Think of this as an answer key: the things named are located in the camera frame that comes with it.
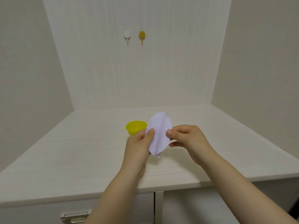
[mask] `person's right hand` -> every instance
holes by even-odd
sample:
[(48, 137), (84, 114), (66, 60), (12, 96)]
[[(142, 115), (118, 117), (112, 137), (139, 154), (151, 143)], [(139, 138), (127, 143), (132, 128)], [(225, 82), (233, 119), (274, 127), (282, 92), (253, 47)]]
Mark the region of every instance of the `person's right hand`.
[(172, 140), (169, 147), (184, 147), (192, 160), (202, 166), (208, 155), (216, 153), (198, 126), (179, 125), (167, 130), (166, 135)]

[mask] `hand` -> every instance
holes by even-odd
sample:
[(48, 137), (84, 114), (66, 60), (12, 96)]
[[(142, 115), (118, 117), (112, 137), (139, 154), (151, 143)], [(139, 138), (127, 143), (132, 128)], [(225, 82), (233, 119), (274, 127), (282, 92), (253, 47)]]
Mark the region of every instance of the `hand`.
[(192, 160), (202, 166), (208, 154), (216, 153), (198, 126), (179, 125), (167, 130), (166, 135), (172, 140), (169, 147), (184, 147)]
[(135, 174), (139, 179), (145, 172), (145, 165), (149, 157), (149, 146), (155, 136), (155, 130), (150, 129), (145, 134), (145, 129), (137, 132), (127, 140), (121, 170)]

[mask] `drawer handle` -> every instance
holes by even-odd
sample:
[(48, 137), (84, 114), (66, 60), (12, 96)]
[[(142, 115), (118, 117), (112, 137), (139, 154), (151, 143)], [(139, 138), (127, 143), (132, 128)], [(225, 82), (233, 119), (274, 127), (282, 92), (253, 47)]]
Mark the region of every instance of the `drawer handle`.
[(89, 213), (78, 214), (78, 215), (65, 215), (61, 217), (61, 221), (65, 224), (84, 223)]

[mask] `bowl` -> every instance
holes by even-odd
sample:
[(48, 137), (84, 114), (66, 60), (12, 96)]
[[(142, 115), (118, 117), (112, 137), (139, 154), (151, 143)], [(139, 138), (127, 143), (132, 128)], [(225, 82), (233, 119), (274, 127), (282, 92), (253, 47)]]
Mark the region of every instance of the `bowl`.
[(143, 121), (132, 121), (126, 125), (126, 130), (129, 135), (136, 134), (138, 131), (143, 130), (147, 127), (147, 123)]

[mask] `paper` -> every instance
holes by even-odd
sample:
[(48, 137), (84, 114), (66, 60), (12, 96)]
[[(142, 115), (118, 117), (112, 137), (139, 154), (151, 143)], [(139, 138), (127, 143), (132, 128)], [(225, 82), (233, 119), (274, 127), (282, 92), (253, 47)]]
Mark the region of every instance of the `paper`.
[(149, 151), (153, 156), (159, 157), (161, 152), (168, 146), (170, 138), (166, 136), (166, 131), (172, 129), (171, 120), (166, 112), (155, 114), (147, 125), (146, 133), (155, 129), (155, 137), (152, 140)]

